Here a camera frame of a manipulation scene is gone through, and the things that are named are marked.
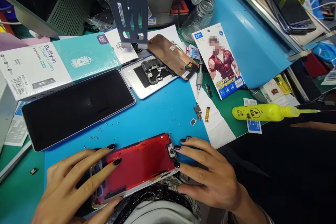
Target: finger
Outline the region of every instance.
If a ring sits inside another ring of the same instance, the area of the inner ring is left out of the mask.
[[[122,198],[116,198],[108,203],[99,213],[87,221],[88,224],[105,224],[114,212],[115,206],[122,201]]]
[[[220,183],[219,178],[217,175],[211,171],[203,170],[199,167],[193,167],[188,164],[175,162],[174,166],[182,172],[184,175],[192,178],[198,183],[201,183],[206,186],[214,186]]]
[[[216,149],[212,147],[211,144],[205,140],[195,138],[195,137],[192,137],[192,138],[187,137],[187,139],[181,139],[181,144],[193,146],[198,149],[202,149],[209,155],[217,158],[218,160],[227,162],[226,158],[222,154],[220,154],[218,151],[216,151]]]
[[[47,170],[47,188],[45,194],[52,193],[61,184],[71,168],[92,153],[94,153],[94,150],[85,149],[50,166]]]
[[[215,169],[216,166],[218,166],[218,160],[202,150],[193,149],[187,146],[182,147],[180,145],[175,145],[174,148],[178,153],[194,159],[209,169]]]
[[[87,181],[85,181],[84,184],[72,195],[70,200],[72,204],[81,206],[105,181],[107,176],[109,176],[114,171],[120,162],[121,158],[117,158],[112,163],[105,166],[100,172],[96,173]]]
[[[80,162],[78,162],[68,173],[62,182],[64,189],[69,189],[75,186],[79,180],[83,177],[85,172],[90,169],[94,164],[96,164],[100,159],[105,157],[108,153],[114,150],[115,145],[111,144],[106,148],[97,150],[96,152],[92,150],[91,155],[87,156]]]
[[[200,201],[208,206],[212,204],[212,199],[204,185],[182,184],[177,188],[181,194],[186,194],[194,200]]]

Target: blue silicone mat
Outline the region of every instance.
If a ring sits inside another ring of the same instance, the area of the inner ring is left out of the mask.
[[[196,99],[188,81],[177,78],[143,100],[134,92],[133,95],[137,101],[132,107],[45,152],[45,186],[47,169],[63,158],[83,150],[84,146],[102,148],[115,143],[119,149],[164,132],[172,133],[174,144],[180,144],[180,139],[186,138],[187,135],[209,141],[203,121],[197,121],[194,126],[190,124],[192,118],[197,117],[193,109]],[[181,162],[192,162],[183,155],[178,155],[178,159]]]

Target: black smartphone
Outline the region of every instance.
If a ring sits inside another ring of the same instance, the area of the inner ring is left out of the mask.
[[[24,105],[22,115],[40,152],[133,104],[121,72],[113,69]]]
[[[316,26],[298,0],[266,0],[287,33],[305,34]]]

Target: metal bracket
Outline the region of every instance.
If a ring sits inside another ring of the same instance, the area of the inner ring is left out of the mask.
[[[139,48],[147,49],[147,0],[108,0],[108,2],[117,25],[121,46],[130,48],[131,44],[135,43],[139,45]],[[118,3],[122,7],[124,22],[120,17]],[[141,17],[141,28],[139,27],[139,17]],[[129,37],[126,38],[124,32],[127,32]]]
[[[300,53],[298,53],[298,54],[294,54],[294,55],[292,55],[292,56],[289,56],[288,57],[288,60],[289,61],[294,61],[294,60],[296,60],[296,59],[299,59],[299,58],[302,58],[302,57],[304,57],[304,56],[307,56],[308,54],[311,54],[312,52],[310,51],[310,50],[305,50],[305,51],[302,51],[302,52],[300,52]]]

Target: yellow squeeze bottle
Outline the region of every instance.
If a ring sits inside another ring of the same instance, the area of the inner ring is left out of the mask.
[[[232,115],[245,121],[282,121],[285,117],[298,117],[300,114],[318,113],[320,110],[300,110],[295,107],[280,107],[278,104],[258,104],[234,107]]]

